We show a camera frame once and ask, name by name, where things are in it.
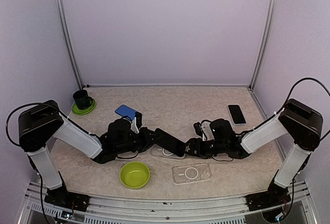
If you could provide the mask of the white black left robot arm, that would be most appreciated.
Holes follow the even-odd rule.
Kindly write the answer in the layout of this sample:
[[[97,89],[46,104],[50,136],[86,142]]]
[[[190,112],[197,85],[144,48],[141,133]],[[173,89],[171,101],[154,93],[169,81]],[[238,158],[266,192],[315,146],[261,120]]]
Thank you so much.
[[[55,168],[46,147],[50,139],[61,140],[92,161],[106,164],[122,153],[146,151],[159,136],[147,127],[133,131],[131,122],[123,118],[110,123],[107,132],[97,136],[64,116],[53,100],[22,112],[18,123],[19,145],[47,187],[45,202],[65,208],[74,205],[79,195],[67,190],[63,177]]]

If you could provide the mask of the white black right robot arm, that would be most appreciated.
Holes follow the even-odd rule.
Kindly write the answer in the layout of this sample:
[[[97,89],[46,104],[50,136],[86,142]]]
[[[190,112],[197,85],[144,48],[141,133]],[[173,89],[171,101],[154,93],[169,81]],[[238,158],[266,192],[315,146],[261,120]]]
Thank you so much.
[[[278,113],[242,135],[235,134],[229,121],[225,119],[212,121],[209,128],[213,139],[190,139],[186,153],[203,159],[220,153],[225,153],[232,159],[244,159],[267,143],[283,135],[290,135],[294,141],[293,146],[268,189],[246,197],[249,209],[258,210],[291,200],[288,186],[307,164],[310,154],[319,146],[322,126],[323,117],[318,111],[295,99],[289,99]]]

